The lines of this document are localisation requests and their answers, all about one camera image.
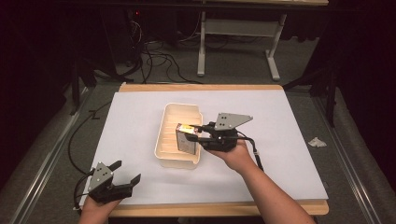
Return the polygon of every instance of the white desk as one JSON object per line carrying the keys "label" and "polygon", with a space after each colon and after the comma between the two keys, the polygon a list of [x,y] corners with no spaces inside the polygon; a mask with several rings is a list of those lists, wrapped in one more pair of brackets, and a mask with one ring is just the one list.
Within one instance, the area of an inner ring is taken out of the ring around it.
{"label": "white desk", "polygon": [[115,172],[116,185],[138,174],[142,178],[133,196],[124,199],[111,216],[259,214],[242,178],[205,151],[194,170],[161,167],[154,149],[168,103],[200,106],[204,123],[216,119],[219,112],[253,116],[238,130],[256,141],[265,172],[309,214],[328,213],[327,194],[281,87],[124,85],[120,91],[110,107],[92,166],[122,160]]}
{"label": "white desk", "polygon": [[[278,4],[297,6],[327,6],[328,0],[203,0],[206,2],[238,2],[253,4]],[[208,19],[206,13],[201,13],[201,44],[198,54],[198,76],[205,75],[205,35],[247,35],[267,36],[273,38],[271,48],[265,50],[265,58],[274,81],[280,80],[276,68],[274,54],[280,35],[286,21],[286,14],[282,14],[278,21],[236,21]]]}

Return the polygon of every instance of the plastic bin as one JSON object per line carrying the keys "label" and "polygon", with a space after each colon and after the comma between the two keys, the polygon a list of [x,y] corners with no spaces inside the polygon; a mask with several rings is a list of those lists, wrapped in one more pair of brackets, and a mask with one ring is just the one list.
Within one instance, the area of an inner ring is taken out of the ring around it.
{"label": "plastic bin", "polygon": [[168,104],[163,111],[163,121],[155,147],[155,156],[161,166],[194,169],[197,167],[201,145],[196,143],[196,153],[192,155],[177,149],[176,127],[179,123],[202,125],[203,117],[197,105]]}

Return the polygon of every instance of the human arm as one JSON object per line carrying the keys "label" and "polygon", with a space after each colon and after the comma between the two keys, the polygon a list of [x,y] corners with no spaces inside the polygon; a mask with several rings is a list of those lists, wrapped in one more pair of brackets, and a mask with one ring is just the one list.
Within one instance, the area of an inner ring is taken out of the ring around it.
{"label": "human arm", "polygon": [[259,169],[248,154],[244,140],[238,140],[236,147],[230,152],[209,152],[222,158],[231,169],[243,177],[266,224],[315,223],[297,202]]}
{"label": "human arm", "polygon": [[110,203],[97,203],[90,196],[87,196],[82,207],[81,217],[78,224],[103,224],[107,221],[111,211],[121,202],[116,200]]}

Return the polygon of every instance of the crumpled paper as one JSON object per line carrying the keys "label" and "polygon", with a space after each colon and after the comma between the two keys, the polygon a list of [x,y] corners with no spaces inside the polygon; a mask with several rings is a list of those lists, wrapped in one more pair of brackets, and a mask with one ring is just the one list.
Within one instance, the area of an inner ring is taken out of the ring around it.
{"label": "crumpled paper", "polygon": [[317,137],[308,142],[311,147],[326,147],[326,143],[320,141]]}

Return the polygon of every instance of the person's left hand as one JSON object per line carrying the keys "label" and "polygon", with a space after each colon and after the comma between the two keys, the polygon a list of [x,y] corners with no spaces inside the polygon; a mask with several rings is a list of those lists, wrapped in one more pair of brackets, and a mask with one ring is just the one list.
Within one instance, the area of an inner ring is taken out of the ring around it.
{"label": "person's left hand", "polygon": [[122,200],[116,200],[110,203],[97,203],[90,196],[87,196],[82,207],[81,218],[79,223],[97,223],[103,224],[106,222],[111,211],[119,205]]}

